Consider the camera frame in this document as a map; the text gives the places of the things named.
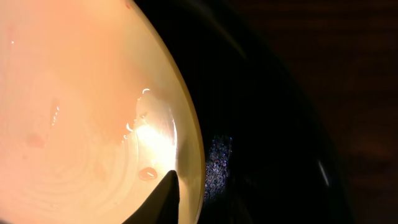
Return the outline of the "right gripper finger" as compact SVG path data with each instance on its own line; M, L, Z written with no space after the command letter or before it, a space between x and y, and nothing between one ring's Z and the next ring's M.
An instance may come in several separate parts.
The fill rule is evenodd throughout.
M179 202L178 176L170 170L123 224L177 224Z

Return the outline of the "yellow plate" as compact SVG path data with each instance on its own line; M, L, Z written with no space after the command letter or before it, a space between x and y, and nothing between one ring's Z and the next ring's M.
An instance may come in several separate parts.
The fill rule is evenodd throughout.
M1 0L1 220L122 223L166 173L198 221L204 152L180 71L135 1Z

